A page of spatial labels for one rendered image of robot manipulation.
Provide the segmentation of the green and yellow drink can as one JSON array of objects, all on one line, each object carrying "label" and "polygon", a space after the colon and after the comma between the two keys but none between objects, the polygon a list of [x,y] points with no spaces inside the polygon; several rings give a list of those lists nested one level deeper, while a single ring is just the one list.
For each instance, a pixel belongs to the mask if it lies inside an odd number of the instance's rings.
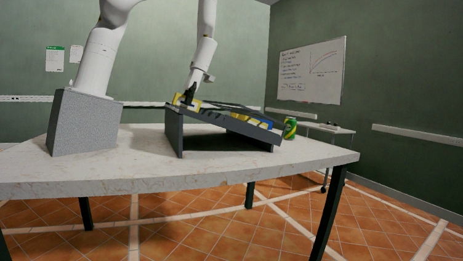
[{"label": "green and yellow drink can", "polygon": [[286,117],[284,120],[284,123],[287,124],[286,132],[284,134],[284,139],[285,140],[294,140],[295,139],[295,134],[296,134],[296,118],[293,117]]}]

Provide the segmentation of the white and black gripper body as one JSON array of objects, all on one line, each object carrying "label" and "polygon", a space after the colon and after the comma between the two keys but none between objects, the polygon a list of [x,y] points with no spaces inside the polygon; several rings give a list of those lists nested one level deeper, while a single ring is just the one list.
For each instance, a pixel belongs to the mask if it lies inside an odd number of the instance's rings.
[{"label": "white and black gripper body", "polygon": [[192,90],[193,83],[194,83],[194,81],[196,81],[196,84],[197,84],[197,88],[195,90],[195,92],[196,92],[198,90],[202,75],[205,75],[205,74],[204,74],[203,71],[198,70],[196,68],[190,68],[190,70],[191,71],[190,71],[190,73],[188,75],[188,78],[187,78],[187,80],[185,82],[183,90],[188,90],[189,88]]}]

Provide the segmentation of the blue open box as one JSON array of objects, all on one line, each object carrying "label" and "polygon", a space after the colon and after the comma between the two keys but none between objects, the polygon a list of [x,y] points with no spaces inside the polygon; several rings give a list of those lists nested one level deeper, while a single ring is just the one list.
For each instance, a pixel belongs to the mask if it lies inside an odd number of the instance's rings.
[{"label": "blue open box", "polygon": [[259,119],[259,118],[254,118],[254,119],[257,119],[257,120],[259,120],[259,121],[262,121],[262,122],[268,124],[267,130],[272,130],[272,125],[273,125],[273,122],[272,122],[272,121],[267,121],[267,120]]}]

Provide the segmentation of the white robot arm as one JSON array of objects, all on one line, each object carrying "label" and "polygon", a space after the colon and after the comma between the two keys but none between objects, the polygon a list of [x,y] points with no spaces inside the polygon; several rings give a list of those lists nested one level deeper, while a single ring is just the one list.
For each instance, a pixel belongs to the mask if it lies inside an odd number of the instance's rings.
[{"label": "white robot arm", "polygon": [[[76,79],[74,81],[71,79],[69,87],[63,86],[63,88],[113,100],[109,96],[104,96],[111,70],[131,9],[142,1],[146,0],[99,0],[100,17],[89,33]],[[217,47],[217,42],[213,40],[216,8],[217,0],[198,2],[197,49],[190,68],[203,71],[205,74],[203,82],[206,83],[215,80],[214,76],[206,72]]]}]

